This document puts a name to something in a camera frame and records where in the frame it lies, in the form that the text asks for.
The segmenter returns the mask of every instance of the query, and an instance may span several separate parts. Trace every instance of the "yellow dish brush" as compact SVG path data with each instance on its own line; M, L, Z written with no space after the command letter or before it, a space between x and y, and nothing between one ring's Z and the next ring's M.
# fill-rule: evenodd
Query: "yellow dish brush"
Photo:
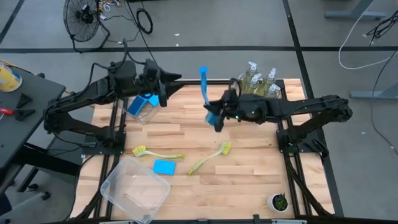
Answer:
M221 147L220 147L220 149L219 149L218 151L216 151L215 153L213 153L212 155L210 155L210 156L208 156L208 157L206 157L206 158L204 158L204 159L201 159L201 160L188 172L188 174L189 174L189 175L192 175L193 172L194 172L195 170L199 169L199 167L200 167L202 164L204 164L208 159L211 159L211 158L213 158L213 157L215 157L215 156L218 156L218 155L220 155L221 153L224 154L224 155L227 155L227 154L229 153L229 150L231 149L231 146L232 146L232 143L231 143L231 142L226 142L226 143L222 144Z
M178 159L178 158L184 158L184 154L172 154L172 155L160 155L158 153L154 153L151 151L147 151L145 146L138 146L136 147L132 153L134 153L134 155L136 155L136 157L141 157L144 155L153 155L153 156L157 156L160 158L164 158L164 159Z

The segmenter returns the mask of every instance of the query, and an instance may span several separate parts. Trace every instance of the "small potted plant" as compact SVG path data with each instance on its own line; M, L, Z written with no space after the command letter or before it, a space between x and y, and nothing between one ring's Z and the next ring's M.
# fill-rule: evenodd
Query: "small potted plant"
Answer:
M267 205L274 212L285 212L289 203L287 202L285 193L283 193L270 196L267 200Z

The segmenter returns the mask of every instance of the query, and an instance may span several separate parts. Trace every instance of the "wooden tabletop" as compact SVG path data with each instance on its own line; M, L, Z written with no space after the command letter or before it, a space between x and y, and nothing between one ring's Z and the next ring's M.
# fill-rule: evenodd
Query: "wooden tabletop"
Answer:
M288 100L305 99L299 79L284 81ZM219 99L226 88L224 85L209 85L209 99ZM108 125L111 110L111 105L96 106L92 123ZM221 133L216 133L212 126L204 122L206 113L200 86L189 85L170 97L167 107L162 108L149 124L141 125L127 116L126 148L121 159L133 156L132 150L140 145L161 154L185 154L184 159L173 159L177 163L173 176L161 175L170 183L171 191L155 219L250 219L253 214L259 214L260 218L294 217L291 205L286 212L276 213L269 210L266 202L268 196L279 193L285 193L291 201L284 158L278 150L275 136L277 125L239 123L231 119L225 121ZM294 124L301 124L309 119L309 115L293 116L292 119ZM192 176L188 175L196 162L227 141L232 142L228 155L216 156ZM308 188L324 208L333 213L319 156L315 153L302 153L300 156ZM144 156L137 159L152 169L158 158ZM72 217L83 210L96 192L102 161L103 156L95 156L82 168ZM301 193L297 186L296 189L300 211L304 213ZM101 208L102 215L105 201ZM113 207L112 220L129 219L121 209Z

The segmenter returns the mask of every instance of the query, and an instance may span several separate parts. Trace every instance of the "concrete floor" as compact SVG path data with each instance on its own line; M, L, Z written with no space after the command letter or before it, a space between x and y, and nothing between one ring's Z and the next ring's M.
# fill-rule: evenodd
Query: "concrete floor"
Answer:
M327 10L350 10L358 1L289 1L290 9L302 47L340 46L354 21L325 19ZM72 43L62 21L63 1L25 0L3 42L1 49L52 49L71 48ZM0 7L0 30L16 6L15 1L5 1ZM131 4L133 11L140 4ZM282 1L272 0L168 0L145 2L154 21L154 32L146 36L150 47L184 46L233 46L264 45L293 46L292 36ZM393 0L375 1L370 10L382 11L387 16L398 10ZM125 8L113 7L107 16L127 15ZM113 40L134 37L137 28L131 22L115 18L105 22ZM360 22L353 31L347 46L366 46L370 37L364 37L377 21ZM394 27L375 46L397 45L397 28ZM99 30L89 42L79 47L95 47L103 38ZM143 47L140 37L129 44ZM120 47L107 43L106 47ZM392 52L343 52L342 61L350 67L373 63L389 57ZM149 57L146 52L132 52L138 60ZM304 52L308 76L315 97L336 94L348 98L351 90L371 90L382 67L376 65L361 70L345 70L338 64L337 52ZM34 73L44 72L46 78L62 83L68 89L81 90L90 72L90 65L98 62L106 65L117 61L122 53L56 53L56 54L0 54L8 60ZM159 65L166 71L181 73L184 78L198 78L198 67L209 67L209 78L229 78L239 75L253 60L266 73L272 67L278 69L278 78L301 78L299 63L293 51L202 51L202 52L154 52ZM385 69L377 90L383 90L397 82L398 63L393 59ZM95 78L106 75L97 69ZM335 173L338 192L346 217L380 218L398 220L396 188L398 156L374 132L370 123L370 101L350 99L354 116L344 124L325 126L326 142ZM396 146L398 118L395 101L375 101L374 115L378 128ZM91 108L74 111L77 119L90 122ZM46 147L52 137L39 128L29 142ZM79 162L80 155L66 154ZM24 178L28 167L18 176L17 184ZM53 178L39 172L34 182L52 193L52 198L31 207L17 223L53 222L65 218L73 200L73 179ZM32 194L16 194L11 187L7 194L13 204Z

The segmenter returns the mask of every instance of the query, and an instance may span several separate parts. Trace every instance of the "electric fan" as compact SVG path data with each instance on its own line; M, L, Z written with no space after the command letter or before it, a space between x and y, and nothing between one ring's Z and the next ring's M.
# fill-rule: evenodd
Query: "electric fan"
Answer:
M79 53L92 52L102 48L110 36L109 30L99 20L98 0L66 0L63 7L63 23L73 43L73 49ZM102 44L89 50L77 50L75 41L86 42L97 33L98 26L103 27L107 34Z

